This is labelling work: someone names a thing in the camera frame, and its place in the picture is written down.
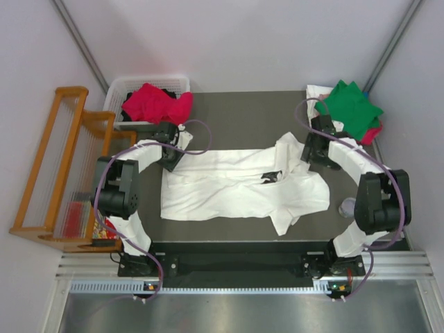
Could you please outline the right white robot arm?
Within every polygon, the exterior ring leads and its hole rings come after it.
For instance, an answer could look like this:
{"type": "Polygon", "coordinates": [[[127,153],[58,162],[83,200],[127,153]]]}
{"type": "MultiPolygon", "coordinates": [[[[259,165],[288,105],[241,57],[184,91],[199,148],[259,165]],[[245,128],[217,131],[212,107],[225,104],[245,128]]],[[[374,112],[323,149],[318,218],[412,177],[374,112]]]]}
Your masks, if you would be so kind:
{"type": "Polygon", "coordinates": [[[392,170],[369,156],[345,132],[336,132],[329,116],[315,117],[308,130],[305,144],[287,134],[277,145],[286,144],[287,155],[297,164],[343,169],[358,186],[354,221],[329,240],[322,259],[307,264],[312,276],[319,278],[327,271],[338,275],[354,266],[363,251],[377,249],[374,241],[384,235],[393,232],[399,237],[411,222],[411,194],[406,171],[392,170]]]}

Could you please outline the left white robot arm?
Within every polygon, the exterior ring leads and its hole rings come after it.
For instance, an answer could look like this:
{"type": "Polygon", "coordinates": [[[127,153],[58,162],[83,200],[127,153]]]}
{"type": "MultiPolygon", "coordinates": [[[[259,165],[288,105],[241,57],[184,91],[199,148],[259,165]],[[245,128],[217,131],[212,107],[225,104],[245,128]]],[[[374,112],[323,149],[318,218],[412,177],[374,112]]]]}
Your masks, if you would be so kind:
{"type": "Polygon", "coordinates": [[[96,162],[90,198],[96,221],[111,223],[122,240],[123,252],[134,257],[133,266],[142,275],[156,270],[157,258],[148,252],[151,239],[137,212],[139,174],[152,164],[174,170],[192,139],[184,125],[162,122],[151,138],[138,141],[117,157],[102,156],[96,162]]]}

